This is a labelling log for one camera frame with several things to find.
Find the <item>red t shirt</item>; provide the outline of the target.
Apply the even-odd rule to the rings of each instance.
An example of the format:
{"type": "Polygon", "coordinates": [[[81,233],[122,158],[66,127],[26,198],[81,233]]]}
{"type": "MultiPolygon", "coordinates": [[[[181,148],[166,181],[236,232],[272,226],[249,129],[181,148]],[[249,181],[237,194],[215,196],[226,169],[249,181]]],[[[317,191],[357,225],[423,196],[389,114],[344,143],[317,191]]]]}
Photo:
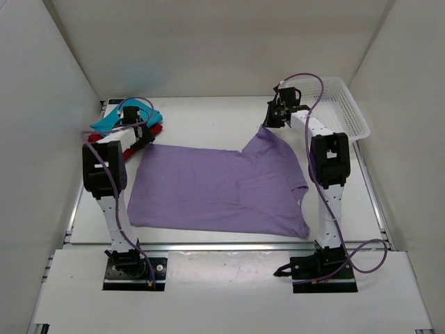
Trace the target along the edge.
{"type": "Polygon", "coordinates": [[[108,143],[119,141],[123,151],[124,161],[128,161],[137,151],[143,149],[148,143],[152,143],[156,135],[160,134],[163,126],[156,123],[151,127],[143,125],[120,130],[121,127],[113,129],[111,132],[93,132],[88,136],[88,142],[108,143]]]}

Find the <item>blue t shirt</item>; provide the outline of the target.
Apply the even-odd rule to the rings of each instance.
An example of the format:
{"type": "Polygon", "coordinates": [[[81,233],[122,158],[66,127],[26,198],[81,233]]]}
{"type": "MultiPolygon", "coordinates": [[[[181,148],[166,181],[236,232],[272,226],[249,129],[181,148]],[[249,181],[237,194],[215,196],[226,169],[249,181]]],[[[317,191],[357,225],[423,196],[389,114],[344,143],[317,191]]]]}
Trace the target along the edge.
{"type": "MultiPolygon", "coordinates": [[[[115,124],[120,119],[118,115],[118,105],[112,104],[112,100],[108,101],[109,106],[113,106],[112,111],[105,116],[100,121],[92,124],[91,129],[97,132],[105,132],[112,130],[115,124]]],[[[140,109],[140,117],[143,120],[149,119],[147,122],[148,127],[152,127],[157,123],[163,122],[163,116],[157,110],[152,111],[151,107],[147,102],[142,102],[141,100],[132,99],[124,102],[122,106],[137,106],[140,109]]]]}

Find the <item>purple t shirt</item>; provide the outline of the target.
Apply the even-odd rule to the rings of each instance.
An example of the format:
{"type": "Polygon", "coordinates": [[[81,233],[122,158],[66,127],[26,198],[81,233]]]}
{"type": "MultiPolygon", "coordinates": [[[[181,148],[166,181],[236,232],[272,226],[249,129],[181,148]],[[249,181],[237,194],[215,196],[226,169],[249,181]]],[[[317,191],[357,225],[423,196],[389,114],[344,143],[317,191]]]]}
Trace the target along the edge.
{"type": "Polygon", "coordinates": [[[241,151],[149,145],[127,212],[136,227],[306,239],[307,191],[291,146],[260,127],[241,151]]]}

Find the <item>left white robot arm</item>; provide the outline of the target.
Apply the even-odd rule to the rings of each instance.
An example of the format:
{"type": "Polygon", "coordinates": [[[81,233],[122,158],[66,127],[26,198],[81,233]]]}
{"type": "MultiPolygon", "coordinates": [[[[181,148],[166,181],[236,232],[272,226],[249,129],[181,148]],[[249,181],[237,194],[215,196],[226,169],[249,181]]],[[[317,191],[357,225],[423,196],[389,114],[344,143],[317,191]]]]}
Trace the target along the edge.
{"type": "Polygon", "coordinates": [[[83,186],[104,215],[111,237],[107,256],[122,261],[121,268],[130,278],[141,277],[146,262],[125,207],[127,170],[124,153],[138,151],[153,142],[154,136],[147,124],[155,113],[151,104],[139,107],[122,101],[116,108],[117,119],[110,129],[81,132],[83,186]]]}

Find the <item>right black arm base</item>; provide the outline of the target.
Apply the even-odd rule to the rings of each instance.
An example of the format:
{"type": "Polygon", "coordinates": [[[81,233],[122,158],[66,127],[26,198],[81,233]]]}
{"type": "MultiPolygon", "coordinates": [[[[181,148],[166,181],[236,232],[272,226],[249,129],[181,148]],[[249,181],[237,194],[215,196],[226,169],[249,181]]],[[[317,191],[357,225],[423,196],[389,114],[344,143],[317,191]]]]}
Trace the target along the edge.
{"type": "Polygon", "coordinates": [[[275,277],[290,277],[294,294],[356,293],[357,282],[343,247],[317,248],[313,254],[290,258],[275,277]]]}

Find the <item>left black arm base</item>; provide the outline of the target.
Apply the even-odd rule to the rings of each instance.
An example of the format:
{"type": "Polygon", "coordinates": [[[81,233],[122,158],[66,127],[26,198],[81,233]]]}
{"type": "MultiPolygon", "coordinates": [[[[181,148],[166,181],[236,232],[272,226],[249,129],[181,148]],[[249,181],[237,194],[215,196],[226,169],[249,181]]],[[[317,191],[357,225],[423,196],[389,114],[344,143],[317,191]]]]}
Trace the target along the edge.
{"type": "Polygon", "coordinates": [[[148,259],[136,250],[126,253],[105,251],[107,263],[102,289],[105,291],[163,292],[168,271],[166,253],[153,253],[148,259]]]}

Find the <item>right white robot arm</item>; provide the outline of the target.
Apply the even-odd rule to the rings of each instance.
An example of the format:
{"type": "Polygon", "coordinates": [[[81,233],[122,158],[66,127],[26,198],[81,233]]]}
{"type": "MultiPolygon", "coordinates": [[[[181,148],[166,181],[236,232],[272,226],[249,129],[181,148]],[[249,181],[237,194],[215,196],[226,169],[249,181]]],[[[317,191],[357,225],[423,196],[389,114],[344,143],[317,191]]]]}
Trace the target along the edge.
{"type": "Polygon", "coordinates": [[[288,125],[305,137],[308,170],[318,192],[318,234],[316,243],[322,249],[340,248],[341,199],[350,175],[348,136],[334,132],[313,117],[311,109],[301,103],[297,88],[274,89],[275,96],[268,102],[264,127],[280,128],[288,125]]]}

